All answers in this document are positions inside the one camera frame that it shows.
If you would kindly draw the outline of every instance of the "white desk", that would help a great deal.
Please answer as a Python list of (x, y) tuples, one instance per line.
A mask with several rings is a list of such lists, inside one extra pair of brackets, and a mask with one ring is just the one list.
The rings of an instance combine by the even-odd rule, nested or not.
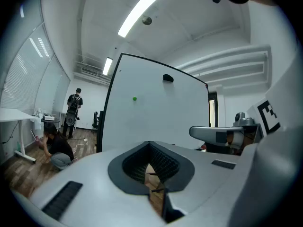
[(60, 119), (59, 128), (61, 128), (61, 125), (64, 123), (64, 121), (65, 121), (65, 116), (66, 116), (66, 113), (64, 113), (64, 112), (59, 112), (59, 119)]
[(18, 109), (0, 108), (0, 122), (18, 121), (19, 143), (20, 143), (21, 152), (15, 150), (15, 153), (36, 163), (36, 159), (29, 157), (25, 154), (24, 143), (23, 143), (23, 132), (22, 132), (22, 120), (34, 119), (34, 118), (35, 118), (34, 116), (26, 114)]

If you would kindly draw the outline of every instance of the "gray pants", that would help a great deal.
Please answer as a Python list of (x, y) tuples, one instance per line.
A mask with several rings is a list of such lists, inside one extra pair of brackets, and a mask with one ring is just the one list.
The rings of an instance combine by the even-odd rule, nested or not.
[(72, 164), (70, 157), (60, 152), (57, 152), (51, 156), (51, 162), (61, 170), (64, 170)]

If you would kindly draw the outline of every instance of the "ceiling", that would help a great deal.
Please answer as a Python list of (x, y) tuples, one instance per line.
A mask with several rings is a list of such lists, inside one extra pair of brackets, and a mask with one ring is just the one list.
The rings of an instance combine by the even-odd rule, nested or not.
[(93, 59), (86, 58), (84, 63), (103, 68), (110, 57), (115, 65), (122, 52), (162, 61), (197, 38), (239, 27), (226, 0), (219, 4), (211, 0), (157, 0), (144, 12), (152, 24), (144, 25), (140, 18), (123, 38), (118, 31), (138, 1), (84, 0), (78, 51)]

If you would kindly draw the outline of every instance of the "ceiling light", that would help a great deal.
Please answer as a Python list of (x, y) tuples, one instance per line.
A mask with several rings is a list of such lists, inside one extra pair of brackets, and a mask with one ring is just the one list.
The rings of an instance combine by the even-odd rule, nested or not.
[(40, 42), (40, 44), (41, 44), (41, 46), (42, 46), (42, 49), (43, 49), (45, 55), (46, 55), (47, 57), (49, 57), (49, 55), (48, 55), (48, 53), (47, 53), (47, 51), (46, 51), (46, 47), (44, 46), (44, 43), (43, 43), (42, 39), (41, 39), (41, 38), (38, 38), (38, 40), (39, 40), (39, 42)]
[(32, 38), (29, 38), (30, 42), (32, 43), (33, 47), (35, 48), (35, 50), (37, 51), (37, 53), (39, 54), (40, 57), (43, 57), (43, 55), (40, 53), (40, 51), (38, 50), (38, 47), (36, 46), (35, 42), (33, 41)]
[(20, 6), (20, 15), (21, 17), (24, 17), (23, 5)]
[(105, 66), (104, 66), (104, 69), (103, 69), (103, 75), (107, 75), (109, 67), (112, 64), (112, 62), (113, 62), (113, 59), (111, 59), (109, 57), (106, 59)]
[(126, 37), (127, 33), (133, 27), (138, 18), (145, 12), (145, 10), (155, 2), (156, 0), (140, 0), (133, 8), (130, 14), (127, 16), (122, 27), (120, 28), (118, 35)]

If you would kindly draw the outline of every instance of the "black hair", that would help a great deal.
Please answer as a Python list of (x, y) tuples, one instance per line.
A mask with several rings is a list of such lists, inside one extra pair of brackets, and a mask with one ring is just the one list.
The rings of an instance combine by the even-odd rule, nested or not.
[(66, 138), (61, 134), (61, 132), (57, 130), (54, 123), (51, 122), (44, 123), (44, 133), (52, 134), (54, 136), (59, 135), (62, 139), (66, 140)]

